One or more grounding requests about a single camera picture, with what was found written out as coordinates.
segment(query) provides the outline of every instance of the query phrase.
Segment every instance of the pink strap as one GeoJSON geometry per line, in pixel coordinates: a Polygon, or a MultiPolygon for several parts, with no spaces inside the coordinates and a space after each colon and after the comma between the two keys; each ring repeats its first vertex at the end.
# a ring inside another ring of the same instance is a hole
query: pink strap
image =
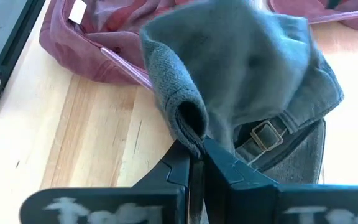
{"type": "Polygon", "coordinates": [[[328,16],[321,16],[317,18],[309,19],[309,23],[315,24],[320,22],[330,22],[330,21],[342,21],[348,19],[358,19],[358,11],[354,12],[341,12],[338,14],[328,15],[328,16]]]}
{"type": "Polygon", "coordinates": [[[149,75],[146,71],[142,71],[140,68],[131,65],[130,63],[123,60],[118,54],[114,53],[105,47],[101,48],[102,54],[108,59],[112,60],[118,67],[125,71],[130,77],[136,80],[139,84],[146,87],[149,90],[153,90],[153,86],[150,82],[149,75]]]}

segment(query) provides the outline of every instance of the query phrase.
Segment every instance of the pink cloth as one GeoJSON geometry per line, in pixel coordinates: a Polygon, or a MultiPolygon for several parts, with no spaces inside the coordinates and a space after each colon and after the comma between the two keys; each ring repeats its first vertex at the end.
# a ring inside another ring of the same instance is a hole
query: pink cloth
{"type": "Polygon", "coordinates": [[[40,31],[41,46],[73,73],[97,82],[122,84],[149,79],[140,27],[190,0],[84,0],[87,8],[80,26],[68,20],[74,2],[50,1],[40,31]],[[107,57],[102,48],[118,58],[107,57]]]}
{"type": "Polygon", "coordinates": [[[268,0],[274,12],[305,17],[311,24],[340,21],[358,30],[358,0],[342,0],[335,10],[325,9],[327,0],[268,0]]]}

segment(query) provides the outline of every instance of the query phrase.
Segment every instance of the wooden surface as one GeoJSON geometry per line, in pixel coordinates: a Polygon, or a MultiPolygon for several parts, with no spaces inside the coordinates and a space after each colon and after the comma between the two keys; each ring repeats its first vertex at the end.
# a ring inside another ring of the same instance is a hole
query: wooden surface
{"type": "MultiPolygon", "coordinates": [[[[85,80],[47,55],[38,43],[46,7],[0,102],[0,223],[18,223],[39,189],[131,186],[172,143],[151,92],[85,80]]],[[[313,29],[346,94],[327,117],[325,181],[358,184],[358,32],[313,29]]]]}

